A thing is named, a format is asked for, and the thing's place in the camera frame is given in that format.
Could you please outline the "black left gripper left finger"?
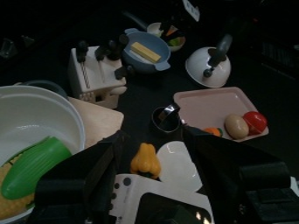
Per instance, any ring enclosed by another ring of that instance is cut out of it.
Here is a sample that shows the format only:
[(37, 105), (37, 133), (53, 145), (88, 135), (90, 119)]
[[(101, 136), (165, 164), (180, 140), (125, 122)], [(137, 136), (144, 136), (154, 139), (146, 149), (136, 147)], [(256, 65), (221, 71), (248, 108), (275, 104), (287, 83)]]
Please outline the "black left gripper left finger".
[(112, 136), (41, 176), (29, 224), (109, 224), (108, 210), (126, 134)]

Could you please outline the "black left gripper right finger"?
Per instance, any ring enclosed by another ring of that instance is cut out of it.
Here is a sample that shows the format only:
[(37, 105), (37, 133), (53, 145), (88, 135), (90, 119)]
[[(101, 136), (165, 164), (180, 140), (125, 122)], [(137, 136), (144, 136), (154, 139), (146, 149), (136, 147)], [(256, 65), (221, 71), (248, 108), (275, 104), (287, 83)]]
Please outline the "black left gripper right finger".
[(181, 137), (215, 224), (299, 224), (299, 195), (279, 158), (189, 126)]

